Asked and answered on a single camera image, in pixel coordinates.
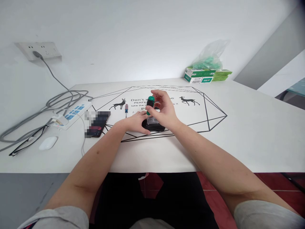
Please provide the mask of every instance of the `eyeglasses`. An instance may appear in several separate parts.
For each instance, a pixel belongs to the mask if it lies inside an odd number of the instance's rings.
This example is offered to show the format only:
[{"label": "eyeglasses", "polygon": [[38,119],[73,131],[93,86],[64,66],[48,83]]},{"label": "eyeglasses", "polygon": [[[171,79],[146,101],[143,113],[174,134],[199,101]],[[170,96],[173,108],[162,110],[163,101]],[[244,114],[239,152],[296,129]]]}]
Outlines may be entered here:
[{"label": "eyeglasses", "polygon": [[23,143],[21,143],[13,152],[9,154],[9,156],[16,156],[19,153],[21,153],[23,150],[31,146],[33,143],[35,143],[49,128],[50,126],[45,125],[39,130],[37,130],[31,137],[29,137],[27,140],[25,140]]}]

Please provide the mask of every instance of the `stack of boxes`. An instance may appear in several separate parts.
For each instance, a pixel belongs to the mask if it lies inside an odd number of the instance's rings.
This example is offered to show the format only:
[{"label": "stack of boxes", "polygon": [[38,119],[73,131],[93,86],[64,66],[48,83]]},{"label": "stack of boxes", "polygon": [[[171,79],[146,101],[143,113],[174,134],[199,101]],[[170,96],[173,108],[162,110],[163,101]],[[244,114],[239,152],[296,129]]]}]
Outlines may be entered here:
[{"label": "stack of boxes", "polygon": [[184,78],[189,83],[210,83],[214,81],[224,81],[231,71],[224,69],[222,71],[215,71],[210,69],[192,69],[187,67],[184,72]]}]

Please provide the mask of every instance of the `geometric line pattern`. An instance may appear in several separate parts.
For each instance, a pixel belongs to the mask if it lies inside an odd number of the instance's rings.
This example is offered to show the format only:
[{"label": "geometric line pattern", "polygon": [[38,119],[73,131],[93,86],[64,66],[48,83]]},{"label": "geometric line pattern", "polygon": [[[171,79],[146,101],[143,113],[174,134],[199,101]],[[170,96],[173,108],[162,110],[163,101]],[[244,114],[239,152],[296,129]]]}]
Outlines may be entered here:
[{"label": "geometric line pattern", "polygon": [[[115,92],[107,93],[107,94],[104,94],[104,95],[93,98],[93,99],[96,99],[96,98],[107,97],[107,96],[111,96],[111,95],[117,95],[114,99],[112,99],[109,102],[103,104],[100,108],[96,109],[95,107],[93,107],[93,109],[95,111],[98,111],[99,109],[101,109],[105,105],[109,104],[111,101],[115,100],[116,98],[120,97],[121,95],[126,94],[126,93],[131,92],[131,91],[141,90],[141,89],[144,89],[144,88],[154,89],[154,90],[163,90],[163,91],[178,91],[178,92],[184,92],[184,93],[197,93],[197,94],[201,95],[202,99],[204,101],[207,120],[203,120],[203,121],[200,121],[200,122],[197,122],[197,123],[188,124],[188,126],[192,127],[192,126],[195,126],[196,124],[206,122],[207,126],[208,126],[208,129],[197,131],[198,133],[209,132],[209,131],[213,130],[219,123],[221,123],[227,117],[227,114],[219,106],[217,106],[205,93],[201,92],[200,90],[198,90],[198,89],[196,89],[192,86],[146,85],[146,86],[127,87],[127,88],[124,88],[124,89],[121,89],[121,90],[118,90],[118,91],[115,91]],[[209,116],[209,111],[207,109],[207,103],[212,104],[215,108],[217,108],[222,113],[222,115],[220,115],[219,117],[210,117]],[[217,121],[216,124],[211,125],[210,122],[212,120]],[[108,131],[112,126],[113,125],[106,124],[105,128]],[[144,139],[174,136],[174,134],[171,133],[168,129],[163,130],[163,131],[151,131],[151,133],[149,135],[141,135],[141,136],[134,136],[130,133],[126,133],[126,134],[129,137],[127,139],[122,140],[121,142],[131,142],[131,141],[139,141],[139,140],[144,140]]]}]

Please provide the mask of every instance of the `plastic bag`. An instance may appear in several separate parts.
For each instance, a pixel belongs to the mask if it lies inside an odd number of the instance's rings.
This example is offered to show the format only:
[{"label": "plastic bag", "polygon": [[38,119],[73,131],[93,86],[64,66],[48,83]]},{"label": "plastic bag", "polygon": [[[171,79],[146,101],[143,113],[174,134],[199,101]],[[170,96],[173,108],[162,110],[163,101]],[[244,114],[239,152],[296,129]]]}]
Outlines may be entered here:
[{"label": "plastic bag", "polygon": [[192,68],[221,71],[222,62],[219,58],[229,43],[230,40],[217,40],[209,43],[193,61]]}]

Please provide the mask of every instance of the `deer graphic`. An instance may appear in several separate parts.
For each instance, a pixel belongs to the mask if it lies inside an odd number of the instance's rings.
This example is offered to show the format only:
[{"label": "deer graphic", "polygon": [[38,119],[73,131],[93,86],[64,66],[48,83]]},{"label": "deer graphic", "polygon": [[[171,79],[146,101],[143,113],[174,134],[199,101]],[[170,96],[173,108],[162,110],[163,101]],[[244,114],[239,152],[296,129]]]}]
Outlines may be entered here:
[{"label": "deer graphic", "polygon": [[114,107],[114,109],[115,109],[116,106],[120,105],[120,106],[121,106],[121,109],[122,109],[123,105],[124,105],[125,102],[126,102],[125,99],[122,99],[122,100],[123,100],[123,102],[121,102],[121,103],[116,103],[116,104],[114,104],[112,107]]},{"label": "deer graphic", "polygon": [[193,103],[194,103],[194,106],[196,105],[195,103],[197,103],[195,100],[186,100],[186,99],[184,99],[183,96],[181,96],[181,97],[179,97],[179,98],[181,98],[181,100],[182,100],[183,103],[186,102],[188,105],[189,105],[188,102],[193,102]]}]

